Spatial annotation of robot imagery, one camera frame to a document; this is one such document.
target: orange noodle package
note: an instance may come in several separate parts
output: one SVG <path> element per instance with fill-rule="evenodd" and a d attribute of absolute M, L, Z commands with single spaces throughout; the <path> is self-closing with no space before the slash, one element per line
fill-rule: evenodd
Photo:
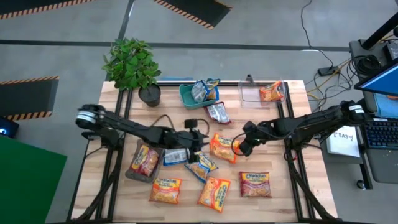
<path fill-rule="evenodd" d="M 236 154 L 232 151 L 231 145 L 231 138 L 225 138 L 216 133 L 213 139 L 210 141 L 210 154 L 235 164 Z M 233 150 L 235 152 L 239 151 L 239 141 L 235 140 Z"/>
<path fill-rule="evenodd" d="M 271 187 L 268 172 L 239 172 L 242 197 L 271 198 Z"/>
<path fill-rule="evenodd" d="M 138 155 L 131 164 L 131 169 L 149 177 L 154 171 L 158 160 L 159 154 L 142 142 Z"/>
<path fill-rule="evenodd" d="M 263 102 L 275 102 L 283 99 L 284 94 L 282 87 L 280 87 L 282 81 L 277 81 L 274 84 L 267 85 L 260 88 L 260 100 Z"/>
<path fill-rule="evenodd" d="M 231 181 L 229 180 L 217 179 L 214 177 L 207 178 L 198 204 L 212 208 L 220 213 L 223 212 L 226 193 L 230 185 Z"/>
<path fill-rule="evenodd" d="M 176 178 L 157 178 L 152 186 L 149 200 L 153 202 L 178 204 L 181 181 L 181 179 Z"/>

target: black plant pot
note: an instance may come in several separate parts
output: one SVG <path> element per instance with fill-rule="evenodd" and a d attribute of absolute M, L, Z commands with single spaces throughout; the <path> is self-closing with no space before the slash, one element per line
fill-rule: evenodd
<path fill-rule="evenodd" d="M 138 91 L 139 98 L 151 107 L 159 105 L 160 94 L 160 87 L 156 84 L 152 84 L 145 89 L 140 88 Z"/>

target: green plant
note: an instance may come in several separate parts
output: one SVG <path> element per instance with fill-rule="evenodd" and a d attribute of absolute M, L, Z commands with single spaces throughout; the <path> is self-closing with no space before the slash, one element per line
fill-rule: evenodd
<path fill-rule="evenodd" d="M 116 40 L 111 47 L 111 58 L 104 55 L 102 67 L 109 73 L 109 80 L 115 81 L 120 90 L 133 89 L 138 86 L 147 88 L 156 83 L 156 76 L 161 74 L 158 64 L 152 61 L 151 47 L 144 41 L 136 39 Z"/>

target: potted plant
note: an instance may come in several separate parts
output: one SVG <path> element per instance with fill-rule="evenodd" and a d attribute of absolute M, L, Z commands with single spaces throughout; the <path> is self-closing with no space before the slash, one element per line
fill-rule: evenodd
<path fill-rule="evenodd" d="M 136 39 L 116 40 L 111 47 L 111 58 L 104 55 L 102 67 L 109 74 L 109 80 L 115 81 L 115 88 L 132 90 L 140 87 L 139 98 L 148 106 L 160 103 L 160 88 L 156 85 L 156 76 L 161 74 L 158 64 L 152 61 L 153 54 L 144 41 Z"/>

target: green mat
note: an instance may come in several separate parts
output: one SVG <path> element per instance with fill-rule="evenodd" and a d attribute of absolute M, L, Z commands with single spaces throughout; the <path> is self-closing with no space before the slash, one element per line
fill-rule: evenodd
<path fill-rule="evenodd" d="M 0 136 L 1 223 L 45 223 L 67 157 Z"/>

